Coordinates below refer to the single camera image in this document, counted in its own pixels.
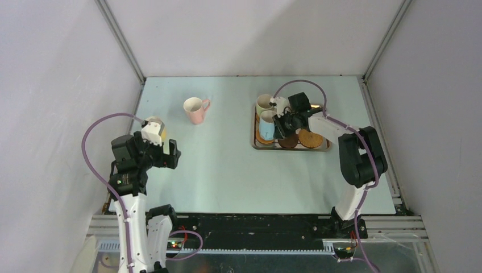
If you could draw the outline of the dark wood coaster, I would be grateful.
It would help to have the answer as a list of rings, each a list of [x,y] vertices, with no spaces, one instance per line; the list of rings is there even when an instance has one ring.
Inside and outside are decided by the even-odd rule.
[[[289,137],[278,140],[278,144],[282,148],[295,148],[298,145],[298,142],[299,142],[299,138],[297,134],[293,134]]]

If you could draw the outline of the blue mug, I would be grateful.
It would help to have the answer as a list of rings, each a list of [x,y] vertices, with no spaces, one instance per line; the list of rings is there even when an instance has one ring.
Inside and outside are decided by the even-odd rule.
[[[274,140],[273,133],[275,131],[275,125],[273,117],[276,115],[274,110],[267,110],[261,114],[259,122],[259,132],[263,139]]]

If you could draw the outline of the woven coaster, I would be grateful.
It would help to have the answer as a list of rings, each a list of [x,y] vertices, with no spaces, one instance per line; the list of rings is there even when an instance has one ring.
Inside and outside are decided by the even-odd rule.
[[[323,143],[323,136],[301,129],[298,132],[298,140],[306,148],[317,148]]]

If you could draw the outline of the green cup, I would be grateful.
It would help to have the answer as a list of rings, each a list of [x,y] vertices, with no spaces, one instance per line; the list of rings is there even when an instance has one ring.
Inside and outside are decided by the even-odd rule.
[[[261,114],[267,110],[273,110],[274,107],[270,104],[272,96],[270,94],[262,94],[256,100],[256,114],[261,117]]]

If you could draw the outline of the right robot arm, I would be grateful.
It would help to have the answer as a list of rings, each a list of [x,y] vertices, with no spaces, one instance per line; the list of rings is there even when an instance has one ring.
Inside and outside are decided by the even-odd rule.
[[[351,126],[332,117],[326,105],[314,107],[304,92],[271,98],[269,104],[276,111],[276,139],[305,130],[337,146],[340,171],[347,186],[334,206],[330,229],[336,237],[348,236],[358,224],[368,191],[378,186],[380,176],[388,169],[376,129]]]

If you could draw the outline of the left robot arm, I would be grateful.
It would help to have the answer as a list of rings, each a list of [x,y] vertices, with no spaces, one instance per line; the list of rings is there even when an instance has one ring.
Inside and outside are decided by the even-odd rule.
[[[167,244],[180,222],[172,205],[151,209],[147,203],[147,172],[152,167],[175,169],[181,156],[177,142],[169,140],[169,152],[161,144],[142,138],[140,132],[111,141],[117,172],[109,185],[119,224],[119,272],[167,272]]]

